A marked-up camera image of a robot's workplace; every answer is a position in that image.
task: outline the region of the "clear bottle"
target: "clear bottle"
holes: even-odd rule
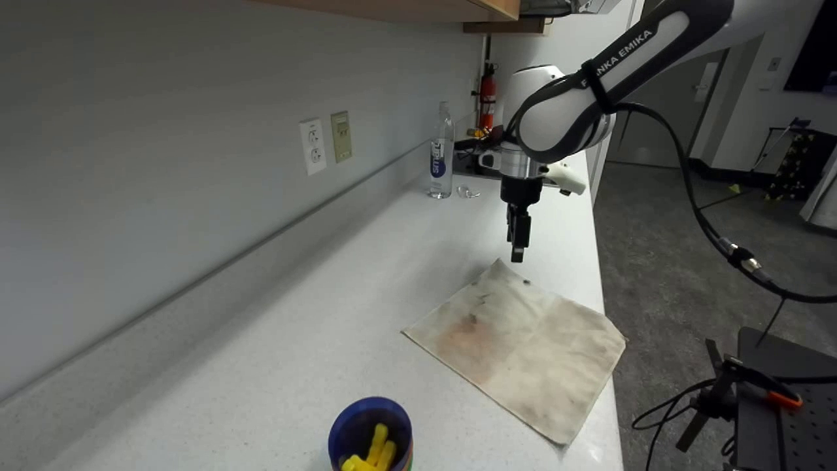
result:
[[[449,200],[454,194],[454,118],[449,105],[439,105],[439,135],[430,143],[426,198]]]

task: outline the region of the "white countertop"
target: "white countertop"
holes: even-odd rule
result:
[[[586,175],[585,156],[571,166]],[[511,254],[500,183],[455,175],[464,183],[483,198],[411,188],[362,230],[336,234],[341,246],[311,254],[51,468],[326,471],[333,420],[367,395],[411,413],[413,468],[624,468],[613,385],[578,441],[554,447],[401,335]],[[514,271],[603,311],[588,194],[545,188],[531,216],[531,249]]]

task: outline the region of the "wall outlet plate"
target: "wall outlet plate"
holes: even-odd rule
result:
[[[336,164],[352,160],[352,123],[349,110],[333,112]]]
[[[298,135],[301,135],[301,143],[305,143],[305,158],[306,158],[309,175],[322,174],[331,166],[328,156],[326,156],[322,120],[315,118],[315,120],[298,123]]]

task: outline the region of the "cabinet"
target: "cabinet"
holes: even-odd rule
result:
[[[260,0],[379,21],[517,21],[520,0]]]

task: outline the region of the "light switch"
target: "light switch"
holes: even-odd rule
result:
[[[352,160],[352,123],[349,110],[333,112],[336,164]]]

